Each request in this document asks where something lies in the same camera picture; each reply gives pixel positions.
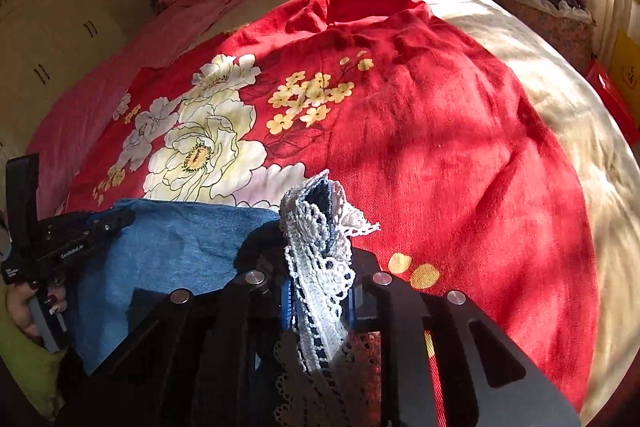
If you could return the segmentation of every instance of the white lace trim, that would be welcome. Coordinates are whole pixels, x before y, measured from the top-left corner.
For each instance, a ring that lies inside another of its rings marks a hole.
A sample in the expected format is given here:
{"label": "white lace trim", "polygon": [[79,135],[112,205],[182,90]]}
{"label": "white lace trim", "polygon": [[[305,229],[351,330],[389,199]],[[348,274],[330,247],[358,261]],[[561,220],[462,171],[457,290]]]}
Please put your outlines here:
{"label": "white lace trim", "polygon": [[[283,427],[368,427],[380,419],[371,412],[379,409],[372,389],[379,388],[380,357],[364,349],[375,343],[351,337],[340,321],[340,301],[355,277],[348,237],[380,226],[368,223],[327,174],[292,188],[280,204],[293,296],[293,329],[274,350],[285,369],[278,389],[286,403],[274,413]],[[328,184],[328,217],[305,200],[321,184]]]}

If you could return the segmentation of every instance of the blue cloth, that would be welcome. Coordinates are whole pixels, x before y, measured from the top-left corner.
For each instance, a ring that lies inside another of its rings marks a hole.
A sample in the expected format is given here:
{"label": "blue cloth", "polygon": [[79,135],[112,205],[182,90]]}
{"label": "blue cloth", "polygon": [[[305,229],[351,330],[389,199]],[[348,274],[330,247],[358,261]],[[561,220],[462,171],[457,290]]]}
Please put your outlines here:
{"label": "blue cloth", "polygon": [[115,205],[127,207],[135,222],[68,285],[65,318],[88,374],[172,290],[219,290],[260,250],[282,243],[272,210],[151,200]]}

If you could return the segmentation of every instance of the logo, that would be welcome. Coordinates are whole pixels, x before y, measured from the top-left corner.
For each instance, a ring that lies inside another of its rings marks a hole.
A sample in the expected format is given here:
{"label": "logo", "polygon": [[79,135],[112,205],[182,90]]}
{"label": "logo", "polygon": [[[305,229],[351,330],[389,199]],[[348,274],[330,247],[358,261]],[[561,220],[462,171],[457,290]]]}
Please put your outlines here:
{"label": "logo", "polygon": [[72,248],[71,250],[69,250],[68,252],[63,253],[60,256],[60,259],[66,259],[67,257],[69,257],[72,254],[75,254],[77,251],[82,250],[82,248],[84,248],[84,245],[79,245],[78,247]]}

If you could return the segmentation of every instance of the red bag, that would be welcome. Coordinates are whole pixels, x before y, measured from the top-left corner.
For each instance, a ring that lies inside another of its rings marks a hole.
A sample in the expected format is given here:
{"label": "red bag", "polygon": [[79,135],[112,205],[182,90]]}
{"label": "red bag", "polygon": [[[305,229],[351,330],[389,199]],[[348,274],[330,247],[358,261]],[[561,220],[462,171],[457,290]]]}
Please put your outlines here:
{"label": "red bag", "polygon": [[595,58],[591,61],[587,81],[598,93],[604,107],[611,113],[629,145],[633,146],[640,142],[640,131],[636,129],[629,106],[609,79],[607,71]]}

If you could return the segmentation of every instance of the yellow bag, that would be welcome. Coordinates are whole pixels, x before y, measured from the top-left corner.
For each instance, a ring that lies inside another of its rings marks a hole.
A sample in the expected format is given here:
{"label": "yellow bag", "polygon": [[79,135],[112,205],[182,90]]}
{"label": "yellow bag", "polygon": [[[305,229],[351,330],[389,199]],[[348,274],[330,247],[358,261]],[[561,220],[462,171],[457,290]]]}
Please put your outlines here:
{"label": "yellow bag", "polygon": [[640,46],[625,32],[618,32],[609,76],[640,125]]}

